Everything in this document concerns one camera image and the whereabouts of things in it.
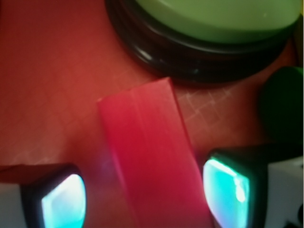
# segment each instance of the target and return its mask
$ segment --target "black rim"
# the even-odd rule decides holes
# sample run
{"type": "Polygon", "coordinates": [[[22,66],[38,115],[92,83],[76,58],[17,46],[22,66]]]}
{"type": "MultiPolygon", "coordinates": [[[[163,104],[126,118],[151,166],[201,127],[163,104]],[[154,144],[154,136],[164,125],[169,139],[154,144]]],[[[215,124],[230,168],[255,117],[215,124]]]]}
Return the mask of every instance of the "black rim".
{"type": "Polygon", "coordinates": [[[196,40],[152,18],[134,0],[105,0],[113,28],[140,64],[161,76],[202,83],[224,83],[264,69],[281,53],[290,34],[248,45],[196,40]]]}

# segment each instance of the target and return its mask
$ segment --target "red surface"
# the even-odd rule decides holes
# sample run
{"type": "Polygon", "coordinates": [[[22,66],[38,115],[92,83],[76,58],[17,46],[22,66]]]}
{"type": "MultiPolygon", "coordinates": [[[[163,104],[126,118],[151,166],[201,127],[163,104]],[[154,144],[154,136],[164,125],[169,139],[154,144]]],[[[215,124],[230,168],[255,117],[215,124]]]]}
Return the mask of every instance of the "red surface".
{"type": "MultiPolygon", "coordinates": [[[[125,54],[102,0],[2,0],[0,165],[74,162],[88,192],[85,227],[134,225],[96,101],[157,79],[125,54]]],[[[261,85],[294,66],[288,43],[268,68],[213,89],[174,85],[197,154],[267,141],[256,115],[261,85]]]]}
{"type": "Polygon", "coordinates": [[[109,96],[99,107],[138,227],[211,227],[171,80],[109,96]]]}

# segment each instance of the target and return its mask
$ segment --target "green circular object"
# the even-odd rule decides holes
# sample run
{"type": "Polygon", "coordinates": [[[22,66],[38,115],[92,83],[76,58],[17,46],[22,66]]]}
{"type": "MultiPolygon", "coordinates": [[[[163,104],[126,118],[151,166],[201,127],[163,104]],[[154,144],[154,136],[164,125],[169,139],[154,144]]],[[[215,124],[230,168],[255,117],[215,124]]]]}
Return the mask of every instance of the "green circular object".
{"type": "Polygon", "coordinates": [[[303,68],[283,67],[265,82],[258,100],[260,120],[278,142],[303,143],[303,68]]]}
{"type": "Polygon", "coordinates": [[[301,0],[136,0],[155,19],[193,38],[248,43],[292,26],[301,0]]]}

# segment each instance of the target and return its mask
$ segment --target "cutting mat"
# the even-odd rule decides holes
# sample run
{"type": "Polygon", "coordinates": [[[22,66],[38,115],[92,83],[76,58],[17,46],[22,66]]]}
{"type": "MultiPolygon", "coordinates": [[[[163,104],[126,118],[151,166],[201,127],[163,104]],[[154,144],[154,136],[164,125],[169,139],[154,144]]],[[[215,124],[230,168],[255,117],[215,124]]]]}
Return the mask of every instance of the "cutting mat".
{"type": "MultiPolygon", "coordinates": [[[[158,79],[124,52],[103,0],[2,0],[0,165],[74,162],[85,179],[85,227],[133,220],[106,148],[96,101],[158,79]]],[[[175,83],[195,152],[269,141],[256,114],[267,77],[294,66],[291,41],[268,68],[220,87],[175,83]]]]}

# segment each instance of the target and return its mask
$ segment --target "red rectangular block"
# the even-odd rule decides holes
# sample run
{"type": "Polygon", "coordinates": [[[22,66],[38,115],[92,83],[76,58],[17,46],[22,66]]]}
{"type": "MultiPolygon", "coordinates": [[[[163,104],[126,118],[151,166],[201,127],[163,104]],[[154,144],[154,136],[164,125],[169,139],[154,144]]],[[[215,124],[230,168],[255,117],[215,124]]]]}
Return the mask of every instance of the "red rectangular block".
{"type": "Polygon", "coordinates": [[[171,80],[106,97],[98,105],[138,226],[212,227],[171,80]]]}

